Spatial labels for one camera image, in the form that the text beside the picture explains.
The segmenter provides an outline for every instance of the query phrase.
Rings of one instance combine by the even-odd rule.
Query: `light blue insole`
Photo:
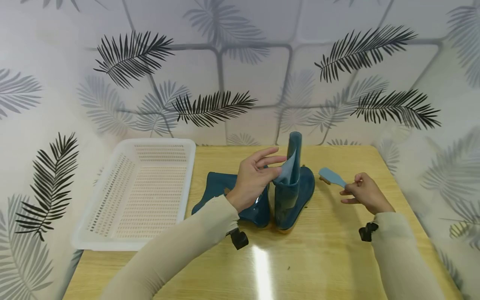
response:
[[[290,156],[290,158],[283,163],[282,173],[280,173],[280,175],[273,180],[275,183],[290,184],[290,179],[292,178],[293,164],[295,162],[296,153],[297,153],[297,150],[295,150],[292,156]]]

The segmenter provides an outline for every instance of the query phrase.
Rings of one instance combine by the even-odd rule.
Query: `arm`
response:
[[[373,221],[378,229],[372,233],[372,246],[388,299],[445,299],[405,217],[385,212],[376,214]]]
[[[342,203],[363,204],[375,215],[378,229],[372,233],[372,246],[388,299],[444,300],[407,220],[395,212],[375,181],[366,173],[357,174],[355,182],[347,184],[340,194],[355,197]]]
[[[219,196],[148,242],[110,281],[103,300],[150,300],[173,276],[237,227],[237,210]]]
[[[110,281],[102,300],[150,300],[173,276],[237,227],[238,212],[250,207],[265,186],[280,175],[286,156],[267,156],[270,147],[240,163],[235,188],[208,201],[195,215],[148,242]]]

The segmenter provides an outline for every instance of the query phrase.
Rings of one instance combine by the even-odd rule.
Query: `hand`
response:
[[[252,206],[265,186],[277,178],[282,172],[281,167],[264,168],[269,164],[281,163],[286,156],[267,156],[278,151],[278,147],[270,147],[257,151],[240,163],[237,183],[227,195],[227,200],[241,212]]]
[[[345,185],[345,190],[340,195],[353,195],[355,198],[342,199],[345,204],[363,204],[369,212],[377,213],[395,212],[395,209],[384,194],[380,191],[375,181],[367,173],[355,175],[355,182]]]

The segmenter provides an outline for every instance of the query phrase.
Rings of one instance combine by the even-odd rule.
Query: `wall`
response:
[[[297,130],[375,145],[465,299],[480,298],[476,1],[0,6],[0,297],[61,298],[81,255],[69,234],[120,140],[286,144]],[[195,100],[211,109],[180,104]],[[50,160],[64,167],[56,190]]]

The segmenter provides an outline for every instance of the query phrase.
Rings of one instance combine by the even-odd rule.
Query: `person's left hand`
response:
[[[267,156],[278,151],[278,147],[270,147],[257,151],[240,163],[237,183],[227,195],[227,200],[238,212],[252,206],[265,186],[277,178],[281,167],[264,168],[269,164],[281,163],[286,156]]]

